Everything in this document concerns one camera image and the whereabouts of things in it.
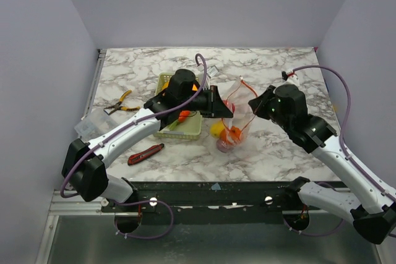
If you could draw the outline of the red toy apple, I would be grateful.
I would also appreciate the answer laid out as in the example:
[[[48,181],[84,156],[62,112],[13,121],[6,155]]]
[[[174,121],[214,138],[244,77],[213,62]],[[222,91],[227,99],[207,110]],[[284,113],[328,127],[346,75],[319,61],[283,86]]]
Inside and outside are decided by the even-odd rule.
[[[226,104],[227,108],[232,112],[232,114],[234,114],[236,109],[235,104],[230,102],[229,100],[224,100],[223,102]]]

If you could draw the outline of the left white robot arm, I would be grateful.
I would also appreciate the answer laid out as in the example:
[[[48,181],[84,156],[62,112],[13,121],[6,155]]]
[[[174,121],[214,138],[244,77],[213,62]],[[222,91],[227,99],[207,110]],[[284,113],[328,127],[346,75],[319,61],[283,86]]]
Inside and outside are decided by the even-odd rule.
[[[110,176],[107,168],[126,150],[144,138],[174,123],[180,112],[197,111],[206,118],[231,118],[232,111],[221,99],[215,85],[194,91],[196,76],[187,69],[179,69],[170,78],[168,87],[149,99],[144,107],[123,124],[95,139],[74,140],[68,148],[62,168],[64,182],[61,195],[71,185],[86,202],[102,197],[115,201],[123,211],[136,207],[137,196],[125,178]]]

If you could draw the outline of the clear zip bag orange zipper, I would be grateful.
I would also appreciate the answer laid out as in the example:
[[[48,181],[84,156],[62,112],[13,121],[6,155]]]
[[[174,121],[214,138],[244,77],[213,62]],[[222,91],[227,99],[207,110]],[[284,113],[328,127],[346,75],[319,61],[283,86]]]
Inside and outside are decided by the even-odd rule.
[[[232,118],[221,118],[225,129],[231,129],[232,126],[239,128],[242,141],[238,145],[230,145],[232,150],[242,145],[247,139],[249,129],[255,115],[248,105],[248,101],[257,97],[256,91],[240,77],[225,93],[223,100],[229,100],[235,104],[235,113]]]

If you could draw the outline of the orange toy carrot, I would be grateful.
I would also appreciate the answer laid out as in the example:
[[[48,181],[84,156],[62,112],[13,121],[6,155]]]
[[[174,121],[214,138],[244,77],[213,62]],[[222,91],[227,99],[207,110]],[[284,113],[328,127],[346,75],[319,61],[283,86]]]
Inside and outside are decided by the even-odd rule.
[[[178,117],[178,122],[182,123],[184,122],[189,116],[190,116],[191,112],[190,111],[181,111]]]

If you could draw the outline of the brown toy potato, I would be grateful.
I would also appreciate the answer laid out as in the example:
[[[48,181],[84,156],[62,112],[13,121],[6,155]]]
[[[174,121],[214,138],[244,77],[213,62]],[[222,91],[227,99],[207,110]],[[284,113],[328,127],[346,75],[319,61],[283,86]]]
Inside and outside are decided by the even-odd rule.
[[[165,90],[166,88],[168,88],[169,83],[170,83],[169,81],[165,82],[162,86],[162,90]]]

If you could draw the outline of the yellow toy squash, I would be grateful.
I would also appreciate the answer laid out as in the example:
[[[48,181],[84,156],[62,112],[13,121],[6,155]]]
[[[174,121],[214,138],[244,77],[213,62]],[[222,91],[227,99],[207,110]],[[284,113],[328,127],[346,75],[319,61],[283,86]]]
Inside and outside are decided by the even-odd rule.
[[[220,138],[221,133],[225,130],[225,126],[223,125],[223,121],[217,121],[210,127],[210,134],[213,138]]]

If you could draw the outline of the green plastic basket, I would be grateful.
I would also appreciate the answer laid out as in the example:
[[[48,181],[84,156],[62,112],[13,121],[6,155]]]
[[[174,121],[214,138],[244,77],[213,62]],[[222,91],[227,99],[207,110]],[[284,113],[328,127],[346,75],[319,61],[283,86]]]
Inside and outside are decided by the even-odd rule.
[[[158,77],[155,95],[159,94],[164,87],[166,88],[172,73],[161,73]],[[177,138],[186,140],[197,140],[200,137],[202,128],[202,116],[200,113],[194,111],[180,114],[179,119],[184,118],[183,121],[175,121],[174,124],[166,126],[159,132],[154,133],[157,138]]]

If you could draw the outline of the orange toy pumpkin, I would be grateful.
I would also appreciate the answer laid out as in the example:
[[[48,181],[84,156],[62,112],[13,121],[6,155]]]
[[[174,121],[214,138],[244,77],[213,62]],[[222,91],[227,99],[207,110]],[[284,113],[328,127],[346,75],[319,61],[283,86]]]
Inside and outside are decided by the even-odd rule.
[[[242,141],[241,133],[242,131],[239,128],[232,126],[231,129],[222,130],[220,140],[227,145],[238,145]]]

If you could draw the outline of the purple toy onion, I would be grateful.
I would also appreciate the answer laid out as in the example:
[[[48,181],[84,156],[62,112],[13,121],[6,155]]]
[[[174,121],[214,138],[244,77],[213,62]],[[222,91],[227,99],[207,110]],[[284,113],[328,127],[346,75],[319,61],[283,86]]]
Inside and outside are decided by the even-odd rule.
[[[226,142],[224,142],[221,139],[218,139],[216,141],[216,148],[222,153],[227,153],[230,150],[232,150],[232,148],[229,146],[229,144],[227,144]]]

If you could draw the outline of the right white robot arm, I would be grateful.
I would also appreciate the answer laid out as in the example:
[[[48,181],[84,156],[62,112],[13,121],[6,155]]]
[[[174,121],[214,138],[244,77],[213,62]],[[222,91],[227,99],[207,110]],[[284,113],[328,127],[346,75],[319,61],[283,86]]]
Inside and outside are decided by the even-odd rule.
[[[308,113],[306,97],[297,86],[271,85],[248,105],[257,117],[279,125],[294,144],[324,163],[350,190],[343,194],[299,177],[284,196],[289,208],[307,205],[325,210],[352,224],[373,244],[390,236],[395,229],[395,188],[343,147],[328,122]]]

